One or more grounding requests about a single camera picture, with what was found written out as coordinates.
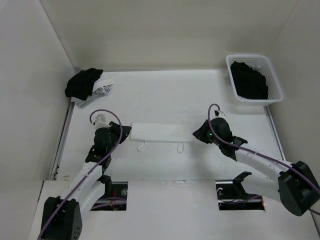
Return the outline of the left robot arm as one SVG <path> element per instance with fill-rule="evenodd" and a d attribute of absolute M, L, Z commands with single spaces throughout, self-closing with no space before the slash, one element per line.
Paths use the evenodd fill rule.
<path fill-rule="evenodd" d="M 43 205 L 40 240 L 77 240 L 83 219 L 96 201 L 112 195 L 111 178 L 105 171 L 112 160 L 111 152 L 131 132 L 131 126 L 96 123 L 93 145 L 83 167 L 65 191 L 48 197 Z"/>

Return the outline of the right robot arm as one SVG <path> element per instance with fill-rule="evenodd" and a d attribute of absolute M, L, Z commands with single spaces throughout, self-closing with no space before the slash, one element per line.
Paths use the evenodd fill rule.
<path fill-rule="evenodd" d="M 249 171 L 236 176 L 231 190 L 238 199 L 264 196 L 282 203 L 295 216 L 302 216 L 320 200 L 320 186 L 306 163 L 284 163 L 250 149 L 246 139 L 233 135 L 224 118 L 206 120 L 192 135 L 205 144 L 217 145 L 226 157 L 267 177 L 262 181 Z"/>

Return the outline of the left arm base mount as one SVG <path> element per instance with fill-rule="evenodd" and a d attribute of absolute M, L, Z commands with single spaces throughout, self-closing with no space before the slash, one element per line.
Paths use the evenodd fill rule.
<path fill-rule="evenodd" d="M 128 182 L 112 182 L 106 193 L 93 205 L 91 211 L 126 211 L 128 186 Z"/>

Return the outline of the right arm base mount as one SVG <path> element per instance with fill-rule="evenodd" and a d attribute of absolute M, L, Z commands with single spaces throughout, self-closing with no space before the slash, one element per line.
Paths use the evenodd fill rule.
<path fill-rule="evenodd" d="M 216 181 L 218 208 L 220 211 L 264 211 L 263 198 L 257 194 L 246 193 L 241 185 L 231 180 Z"/>

